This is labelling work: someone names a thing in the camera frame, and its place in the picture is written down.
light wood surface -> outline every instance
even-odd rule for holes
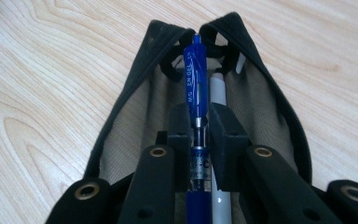
[[[303,124],[314,185],[358,181],[358,1],[0,1],[0,223],[43,223],[81,178],[151,20],[230,11]]]

pen grip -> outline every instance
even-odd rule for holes
[[[212,223],[212,197],[208,191],[186,193],[186,223]]]

white marker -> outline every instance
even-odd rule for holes
[[[227,105],[226,83],[221,73],[214,73],[210,78],[211,103]],[[231,224],[231,197],[229,192],[217,189],[214,169],[212,167],[212,220],[213,224]]]

wood grain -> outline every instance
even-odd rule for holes
[[[0,1],[0,223],[42,223],[81,178],[151,20],[237,11],[300,117],[313,183],[358,181],[358,1]]]

grommet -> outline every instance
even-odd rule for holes
[[[162,147],[155,147],[150,150],[150,155],[153,157],[163,157],[167,154],[167,150]]]
[[[88,200],[100,192],[100,186],[95,182],[89,182],[82,185],[75,191],[75,197],[78,200]]]
[[[345,185],[341,187],[341,192],[351,200],[358,202],[358,188]]]
[[[261,156],[261,157],[270,157],[272,156],[272,152],[266,148],[263,147],[258,147],[255,149],[255,154],[257,156]]]

